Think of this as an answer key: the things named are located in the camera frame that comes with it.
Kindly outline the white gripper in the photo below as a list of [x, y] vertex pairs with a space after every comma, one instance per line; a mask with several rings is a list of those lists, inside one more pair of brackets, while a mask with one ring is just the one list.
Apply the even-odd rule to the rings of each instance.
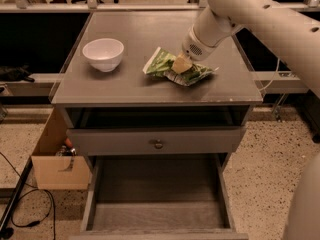
[[192, 60], [205, 60], [215, 49], [215, 38], [212, 32], [207, 28], [198, 28], [193, 25], [182, 41], [183, 52], [174, 60], [172, 70], [181, 74], [192, 67]]

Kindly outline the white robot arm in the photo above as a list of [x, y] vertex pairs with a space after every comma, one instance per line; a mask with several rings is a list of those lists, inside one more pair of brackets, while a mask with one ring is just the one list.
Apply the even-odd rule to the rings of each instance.
[[[320, 22], [273, 0], [207, 0], [173, 64], [180, 74], [206, 59], [240, 27], [248, 29], [320, 96]], [[283, 240], [320, 240], [320, 155], [306, 166], [297, 185]]]

